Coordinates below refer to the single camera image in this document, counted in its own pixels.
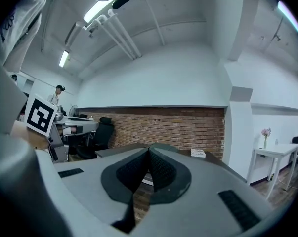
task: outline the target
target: person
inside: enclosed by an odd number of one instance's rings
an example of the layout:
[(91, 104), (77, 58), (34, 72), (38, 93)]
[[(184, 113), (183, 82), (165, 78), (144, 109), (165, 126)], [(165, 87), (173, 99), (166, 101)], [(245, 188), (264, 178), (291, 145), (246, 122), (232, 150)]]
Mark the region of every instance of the person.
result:
[(49, 95), (47, 100), (50, 101), (51, 103), (58, 105), (59, 104), (59, 95), (61, 94), (61, 92), (65, 90), (65, 88), (63, 88), (61, 85), (58, 85), (55, 88), (55, 93), (52, 95)]
[(13, 75), (11, 75), (10, 77), (13, 79), (14, 83), (15, 83), (16, 86), (17, 86), (17, 85), (18, 85), (18, 84), (17, 84), (17, 75), (16, 75), (16, 74), (13, 74)]
[(21, 0), (0, 28), (0, 65), (19, 72), (27, 50), (39, 30), (46, 0)]

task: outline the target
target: fluorescent light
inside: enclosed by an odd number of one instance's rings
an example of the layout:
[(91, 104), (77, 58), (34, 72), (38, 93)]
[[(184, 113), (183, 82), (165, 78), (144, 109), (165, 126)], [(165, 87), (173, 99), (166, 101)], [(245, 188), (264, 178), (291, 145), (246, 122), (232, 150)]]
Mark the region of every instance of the fluorescent light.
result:
[(103, 8), (109, 5), (113, 0), (109, 1), (98, 1), (84, 16), (86, 22), (90, 22)]
[(68, 56), (69, 56), (69, 52), (64, 51), (63, 54), (62, 54), (61, 60), (60, 60), (60, 64), (59, 64), (59, 66), (61, 68), (63, 68), (64, 63), (65, 63), (66, 59), (68, 58)]
[(279, 1), (277, 7), (288, 18), (288, 20), (291, 22), (293, 27), (298, 32), (298, 22), (295, 19), (295, 17), (292, 15), (292, 13), (289, 11), (289, 9), (286, 7), (286, 5), (284, 5), (282, 1)]

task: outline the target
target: white pipe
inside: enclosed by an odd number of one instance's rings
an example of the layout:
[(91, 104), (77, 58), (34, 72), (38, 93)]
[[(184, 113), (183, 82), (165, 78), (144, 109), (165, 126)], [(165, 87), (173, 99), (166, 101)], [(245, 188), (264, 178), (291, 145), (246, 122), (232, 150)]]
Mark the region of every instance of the white pipe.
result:
[(113, 39), (113, 41), (122, 49), (122, 51), (131, 59), (133, 60), (132, 56), (124, 49), (124, 47), (115, 39), (114, 36), (112, 36), (112, 34), (102, 25), (102, 23), (97, 19), (95, 19), (94, 21), (96, 21), (99, 26), (104, 29), (104, 31), (109, 35), (110, 38)]
[[(105, 22), (107, 22), (108, 18), (106, 17), (106, 15), (100, 15), (97, 18), (99, 21), (103, 20), (103, 24)], [(122, 44), (125, 46), (125, 48), (128, 50), (128, 52), (130, 53), (130, 55), (132, 56), (133, 59), (136, 59), (136, 56), (134, 55), (133, 51), (131, 50), (131, 48), (128, 46), (128, 44), (126, 43), (126, 41), (124, 40), (124, 38), (121, 36), (121, 34), (117, 31), (117, 29), (114, 27), (114, 25), (111, 22), (107, 22), (109, 27), (111, 28), (111, 30), (116, 34), (116, 36), (118, 37), (118, 39), (122, 42)]]
[[(108, 10), (108, 15), (110, 17), (115, 16), (112, 9)], [(130, 45), (133, 47), (133, 49), (134, 49), (135, 53), (137, 54), (137, 56), (142, 57), (142, 54), (140, 53), (139, 49), (137, 48), (137, 46), (133, 42), (132, 38), (130, 37), (129, 33), (126, 31), (126, 29), (124, 28), (124, 26), (122, 25), (122, 23), (119, 21), (119, 19), (117, 17), (115, 17), (115, 21), (116, 21), (117, 25), (120, 27), (120, 29), (122, 30), (123, 34), (126, 36), (126, 38), (129, 41)]]
[(156, 26), (157, 26), (157, 29), (158, 29), (158, 32), (159, 32), (159, 35), (160, 35), (160, 38), (161, 38), (162, 45), (165, 45), (164, 38), (163, 38), (163, 35), (162, 35), (162, 33), (161, 33), (161, 29), (160, 29), (158, 20), (157, 20), (155, 14), (154, 14), (154, 11), (153, 11), (151, 5), (150, 5), (149, 2), (148, 2), (148, 0), (146, 0), (146, 2), (147, 2), (147, 5), (148, 5), (148, 7), (149, 7), (151, 13), (152, 13), (153, 20), (154, 20), (154, 22), (155, 22), (155, 24), (156, 24)]
[(116, 34), (116, 36), (118, 37), (118, 39), (122, 42), (122, 44), (124, 44), (125, 48), (131, 54), (131, 56), (133, 57), (133, 59), (135, 59), (136, 56), (134, 55), (133, 51), (131, 50), (131, 48), (129, 47), (129, 45), (127, 44), (127, 42), (124, 40), (124, 38), (119, 34), (119, 32), (117, 31), (117, 29), (114, 27), (114, 25), (111, 22), (108, 22), (108, 25), (111, 28), (111, 30), (113, 30), (113, 32)]

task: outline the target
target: person's arm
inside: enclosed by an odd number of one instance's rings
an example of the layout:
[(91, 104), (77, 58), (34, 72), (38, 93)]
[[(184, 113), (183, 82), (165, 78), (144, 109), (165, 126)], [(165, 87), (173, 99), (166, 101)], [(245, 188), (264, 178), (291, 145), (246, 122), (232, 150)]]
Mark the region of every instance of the person's arm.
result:
[(32, 40), (34, 39), (36, 33), (39, 30), (41, 24), (41, 14), (39, 14), (36, 22), (31, 26), (28, 33), (25, 34), (21, 39), (17, 42), (15, 47), (9, 53), (6, 61), (4, 63), (4, 68), (7, 71), (11, 72), (19, 72), (21, 69), (21, 65), (24, 62), (26, 53), (30, 47)]
[(50, 102), (52, 102), (52, 99), (53, 99), (53, 95), (49, 95), (48, 98), (47, 98), (47, 100), (50, 101)]

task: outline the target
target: white desk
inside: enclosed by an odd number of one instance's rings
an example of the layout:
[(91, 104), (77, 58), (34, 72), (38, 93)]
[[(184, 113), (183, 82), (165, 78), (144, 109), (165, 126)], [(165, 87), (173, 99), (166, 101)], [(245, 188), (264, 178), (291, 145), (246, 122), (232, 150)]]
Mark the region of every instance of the white desk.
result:
[(268, 178), (267, 178), (268, 181), (271, 179), (273, 165), (274, 165), (274, 162), (275, 162), (275, 158), (277, 158), (277, 165), (276, 165), (276, 170), (275, 170), (275, 173), (274, 173), (273, 181), (269, 185), (268, 191), (267, 191), (266, 199), (268, 199), (269, 196), (272, 193), (272, 190), (274, 188), (274, 185), (275, 185), (277, 177), (278, 177), (278, 173), (279, 173), (279, 170), (280, 170), (281, 159), (283, 157), (291, 154), (292, 152), (295, 152), (292, 167), (291, 167), (291, 172), (289, 174), (289, 179), (288, 179), (287, 185), (285, 187), (285, 190), (287, 190), (287, 188), (289, 186), (289, 183), (291, 181), (293, 172), (294, 172), (296, 158), (297, 158), (297, 151), (298, 151), (298, 144), (278, 144), (278, 145), (267, 146), (266, 149), (263, 149), (263, 148), (253, 149), (252, 162), (250, 164), (250, 169), (249, 169), (248, 178), (247, 178), (247, 184), (250, 185), (250, 181), (251, 181), (251, 178), (252, 178), (252, 174), (253, 174), (257, 154), (273, 158), (272, 164), (270, 166), (269, 173), (268, 173)]

